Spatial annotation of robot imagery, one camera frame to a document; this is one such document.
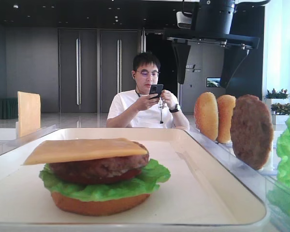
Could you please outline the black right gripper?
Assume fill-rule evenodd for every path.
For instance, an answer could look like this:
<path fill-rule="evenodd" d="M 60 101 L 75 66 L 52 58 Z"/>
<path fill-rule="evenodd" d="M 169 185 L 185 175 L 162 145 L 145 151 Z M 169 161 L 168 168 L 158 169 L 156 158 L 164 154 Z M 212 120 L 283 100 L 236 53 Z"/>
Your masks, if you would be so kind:
<path fill-rule="evenodd" d="M 201 0 L 195 3 L 191 14 L 181 11 L 191 18 L 190 26 L 178 29 L 165 28 L 163 31 L 165 40 L 174 41 L 172 48 L 177 66 L 177 82 L 184 84 L 190 45 L 175 41 L 197 41 L 228 46 L 224 51 L 220 77 L 220 86 L 228 87 L 231 78 L 248 56 L 249 49 L 258 48 L 260 40 L 257 37 L 230 34 L 233 15 L 239 10 L 259 6 L 259 2 L 244 1 L 236 4 L 234 0 Z"/>

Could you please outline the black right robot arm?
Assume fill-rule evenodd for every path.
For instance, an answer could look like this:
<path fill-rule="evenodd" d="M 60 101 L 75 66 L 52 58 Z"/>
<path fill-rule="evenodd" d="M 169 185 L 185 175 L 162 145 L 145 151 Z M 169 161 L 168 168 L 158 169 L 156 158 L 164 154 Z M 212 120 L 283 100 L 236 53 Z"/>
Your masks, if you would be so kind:
<path fill-rule="evenodd" d="M 163 38 L 172 41 L 177 82 L 183 84 L 191 43 L 216 45 L 226 49 L 219 84 L 226 88 L 250 50 L 257 49 L 260 39 L 254 36 L 232 33 L 235 18 L 240 12 L 263 7 L 267 0 L 200 0 L 194 3 L 191 12 L 176 13 L 177 28 L 165 28 Z"/>

